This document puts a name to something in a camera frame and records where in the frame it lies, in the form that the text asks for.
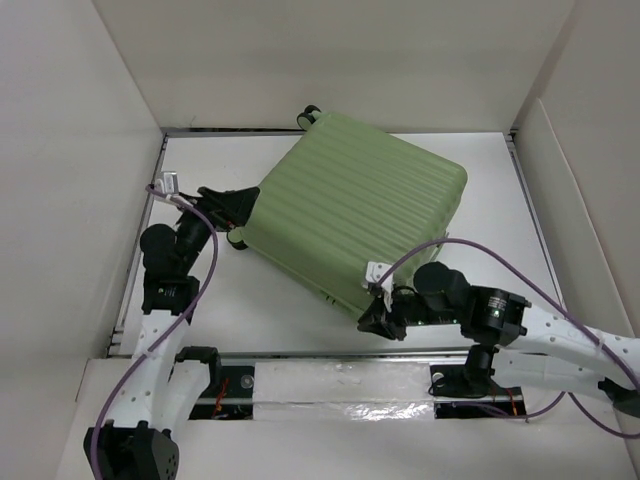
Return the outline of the green hard-shell suitcase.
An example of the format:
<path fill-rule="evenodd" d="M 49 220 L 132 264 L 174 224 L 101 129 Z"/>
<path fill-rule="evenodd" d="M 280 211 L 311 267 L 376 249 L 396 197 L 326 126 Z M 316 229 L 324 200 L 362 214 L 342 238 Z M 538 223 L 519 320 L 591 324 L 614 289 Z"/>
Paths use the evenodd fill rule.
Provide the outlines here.
<path fill-rule="evenodd" d="M 259 183 L 249 219 L 227 240 L 356 319 L 372 302 L 368 263 L 392 264 L 445 236 L 468 174 L 343 114 L 309 105 L 297 121 L 304 134 Z"/>

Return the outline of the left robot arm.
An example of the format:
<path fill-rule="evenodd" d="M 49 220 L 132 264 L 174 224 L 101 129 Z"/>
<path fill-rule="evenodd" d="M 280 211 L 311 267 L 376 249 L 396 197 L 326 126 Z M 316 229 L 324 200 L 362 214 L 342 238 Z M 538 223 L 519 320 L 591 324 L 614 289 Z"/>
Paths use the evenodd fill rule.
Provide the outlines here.
<path fill-rule="evenodd" d="M 179 469 L 178 434 L 201 396 L 223 389 L 218 350 L 185 346 L 195 309 L 216 267 L 198 279 L 191 269 L 206 244 L 248 222 L 257 186 L 230 191 L 207 187 L 184 195 L 167 182 L 147 185 L 175 207 L 173 226 L 155 224 L 140 236 L 144 268 L 142 321 L 129 367 L 108 395 L 84 450 L 97 479 L 173 479 Z"/>

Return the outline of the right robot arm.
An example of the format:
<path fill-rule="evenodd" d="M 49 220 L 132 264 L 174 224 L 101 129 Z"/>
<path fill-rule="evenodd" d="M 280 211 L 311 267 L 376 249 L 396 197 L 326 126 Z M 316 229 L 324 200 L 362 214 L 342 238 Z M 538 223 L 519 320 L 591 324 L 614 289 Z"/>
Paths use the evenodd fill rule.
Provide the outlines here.
<path fill-rule="evenodd" d="M 440 262 L 421 266 L 408 286 L 395 284 L 390 265 L 370 262 L 363 285 L 374 300 L 359 331 L 402 341 L 410 327 L 453 324 L 471 341 L 464 363 L 433 368 L 436 397 L 475 400 L 533 386 L 639 415 L 636 338 L 579 328 L 518 294 L 472 285 Z"/>

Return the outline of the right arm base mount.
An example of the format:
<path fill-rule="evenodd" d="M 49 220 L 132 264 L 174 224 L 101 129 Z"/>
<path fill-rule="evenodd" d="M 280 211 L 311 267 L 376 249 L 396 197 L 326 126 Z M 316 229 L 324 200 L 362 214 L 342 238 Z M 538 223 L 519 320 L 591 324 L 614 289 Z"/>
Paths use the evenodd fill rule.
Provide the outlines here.
<path fill-rule="evenodd" d="M 463 365 L 435 364 L 429 367 L 435 418 L 481 419 L 515 418 L 527 413 L 520 387 L 503 388 L 493 380 L 472 383 Z"/>

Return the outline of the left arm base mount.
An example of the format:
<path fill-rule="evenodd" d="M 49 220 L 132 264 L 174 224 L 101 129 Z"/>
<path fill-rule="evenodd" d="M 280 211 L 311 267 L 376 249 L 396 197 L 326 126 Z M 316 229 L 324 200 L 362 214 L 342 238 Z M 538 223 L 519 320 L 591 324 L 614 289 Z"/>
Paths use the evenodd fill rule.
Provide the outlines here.
<path fill-rule="evenodd" d="M 190 420 L 251 420 L 255 368 L 252 365 L 222 367 L 221 380 L 206 390 L 191 410 Z"/>

